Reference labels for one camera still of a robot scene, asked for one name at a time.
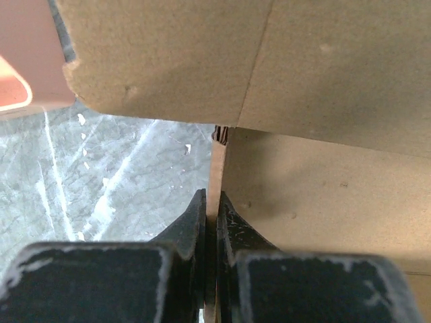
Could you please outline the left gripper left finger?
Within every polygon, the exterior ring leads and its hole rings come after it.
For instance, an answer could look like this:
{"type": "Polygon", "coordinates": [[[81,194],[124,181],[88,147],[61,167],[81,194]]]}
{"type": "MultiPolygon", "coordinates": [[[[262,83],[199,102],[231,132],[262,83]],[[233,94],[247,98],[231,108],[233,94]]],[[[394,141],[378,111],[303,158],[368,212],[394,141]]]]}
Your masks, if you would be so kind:
{"type": "Polygon", "coordinates": [[[2,322],[197,322],[203,307],[204,190],[148,242],[40,242],[1,282],[2,322]]]}

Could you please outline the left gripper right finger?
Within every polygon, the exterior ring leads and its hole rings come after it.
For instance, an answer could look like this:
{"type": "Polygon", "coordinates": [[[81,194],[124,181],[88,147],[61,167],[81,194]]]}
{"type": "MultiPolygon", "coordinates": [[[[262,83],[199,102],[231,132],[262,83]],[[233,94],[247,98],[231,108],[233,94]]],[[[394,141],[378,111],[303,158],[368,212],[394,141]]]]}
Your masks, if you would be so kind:
{"type": "Polygon", "coordinates": [[[403,273],[371,254],[283,251],[223,194],[217,218],[219,322],[423,322],[403,273]]]}

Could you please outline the brown cardboard box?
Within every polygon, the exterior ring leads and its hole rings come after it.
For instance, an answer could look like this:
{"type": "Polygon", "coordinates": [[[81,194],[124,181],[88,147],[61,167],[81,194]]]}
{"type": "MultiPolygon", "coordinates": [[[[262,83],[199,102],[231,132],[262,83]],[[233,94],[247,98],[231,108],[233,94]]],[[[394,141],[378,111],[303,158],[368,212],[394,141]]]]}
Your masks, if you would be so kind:
{"type": "Polygon", "coordinates": [[[59,1],[89,108],[230,130],[210,195],[285,249],[371,253],[430,321],[429,1],[59,1]]]}

